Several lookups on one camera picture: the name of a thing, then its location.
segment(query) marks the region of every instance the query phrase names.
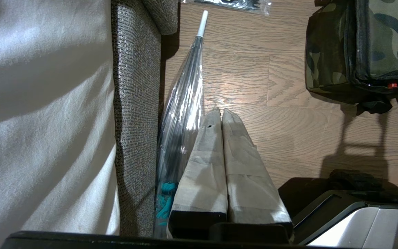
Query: umbrella canopy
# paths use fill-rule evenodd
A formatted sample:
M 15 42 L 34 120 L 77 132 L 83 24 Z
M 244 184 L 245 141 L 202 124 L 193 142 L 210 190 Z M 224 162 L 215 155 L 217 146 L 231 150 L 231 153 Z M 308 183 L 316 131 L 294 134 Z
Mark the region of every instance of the umbrella canopy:
M 207 16 L 208 11 L 204 11 L 198 34 L 162 118 L 156 175 L 155 238 L 167 238 L 166 227 L 173 198 L 202 121 L 202 40 Z

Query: camouflage bag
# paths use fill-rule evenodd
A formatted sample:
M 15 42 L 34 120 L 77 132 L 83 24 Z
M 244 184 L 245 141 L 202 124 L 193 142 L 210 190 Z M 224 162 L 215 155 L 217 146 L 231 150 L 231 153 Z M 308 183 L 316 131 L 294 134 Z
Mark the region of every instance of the camouflage bag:
M 391 109 L 385 95 L 398 95 L 398 0 L 330 0 L 306 33 L 309 91 L 369 93 L 366 110 Z

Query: white sheet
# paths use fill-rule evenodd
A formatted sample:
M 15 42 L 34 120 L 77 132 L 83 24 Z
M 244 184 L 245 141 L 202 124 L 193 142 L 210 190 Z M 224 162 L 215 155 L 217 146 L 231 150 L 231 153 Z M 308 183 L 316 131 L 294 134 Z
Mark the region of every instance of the white sheet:
M 119 232 L 110 25 L 109 1 L 0 0 L 0 246 Z

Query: umbrella tip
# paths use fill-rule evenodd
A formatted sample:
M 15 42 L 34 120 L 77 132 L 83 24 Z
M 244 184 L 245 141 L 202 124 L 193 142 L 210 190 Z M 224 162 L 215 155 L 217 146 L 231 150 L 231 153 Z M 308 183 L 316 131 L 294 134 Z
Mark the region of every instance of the umbrella tip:
M 199 30 L 197 36 L 203 37 L 205 31 L 205 25 L 207 24 L 208 11 L 204 10 L 202 14 L 202 19 L 200 21 Z

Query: wooden floor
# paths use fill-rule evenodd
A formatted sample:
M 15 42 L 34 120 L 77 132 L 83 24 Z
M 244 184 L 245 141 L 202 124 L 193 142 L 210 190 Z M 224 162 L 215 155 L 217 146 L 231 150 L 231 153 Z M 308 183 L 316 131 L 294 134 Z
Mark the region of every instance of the wooden floor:
M 278 188 L 308 187 L 333 169 L 356 169 L 398 187 L 398 105 L 385 115 L 315 98 L 305 89 L 304 50 L 313 0 L 274 0 L 270 16 L 182 4 L 180 32 L 163 39 L 164 92 L 185 59 L 204 9 L 205 105 L 244 121 Z

